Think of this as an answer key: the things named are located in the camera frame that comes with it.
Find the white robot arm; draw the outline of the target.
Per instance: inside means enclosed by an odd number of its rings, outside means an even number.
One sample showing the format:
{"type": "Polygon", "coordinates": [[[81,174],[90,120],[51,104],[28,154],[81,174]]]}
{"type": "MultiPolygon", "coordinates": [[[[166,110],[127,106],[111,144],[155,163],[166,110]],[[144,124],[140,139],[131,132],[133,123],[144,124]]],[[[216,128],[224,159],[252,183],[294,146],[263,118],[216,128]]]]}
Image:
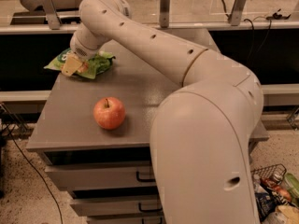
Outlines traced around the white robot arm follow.
{"type": "Polygon", "coordinates": [[[167,224],[260,224],[249,138],[259,79],[214,49],[129,19],[124,0],[82,0],[70,41],[81,60],[115,40],[180,86],[159,105],[150,154],[167,224]]]}

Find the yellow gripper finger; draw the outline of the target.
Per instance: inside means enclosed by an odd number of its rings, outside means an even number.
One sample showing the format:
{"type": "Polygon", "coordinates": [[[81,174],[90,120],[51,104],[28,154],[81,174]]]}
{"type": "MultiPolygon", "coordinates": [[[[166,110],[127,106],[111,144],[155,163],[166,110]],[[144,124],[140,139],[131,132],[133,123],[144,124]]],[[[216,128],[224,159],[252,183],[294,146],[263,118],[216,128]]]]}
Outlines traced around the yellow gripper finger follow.
{"type": "Polygon", "coordinates": [[[67,59],[62,68],[62,73],[65,76],[71,77],[83,64],[83,61],[76,55],[70,54],[67,56],[67,59]]]}

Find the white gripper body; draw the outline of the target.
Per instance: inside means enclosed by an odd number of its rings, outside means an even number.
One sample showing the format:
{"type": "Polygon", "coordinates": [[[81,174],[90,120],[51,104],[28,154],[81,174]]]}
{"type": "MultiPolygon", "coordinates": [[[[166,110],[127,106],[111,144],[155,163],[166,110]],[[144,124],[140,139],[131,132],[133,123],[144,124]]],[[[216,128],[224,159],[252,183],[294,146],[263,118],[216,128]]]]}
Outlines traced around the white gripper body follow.
{"type": "Polygon", "coordinates": [[[78,35],[72,36],[70,48],[81,60],[91,59],[99,50],[97,41],[90,38],[80,38],[78,35]]]}

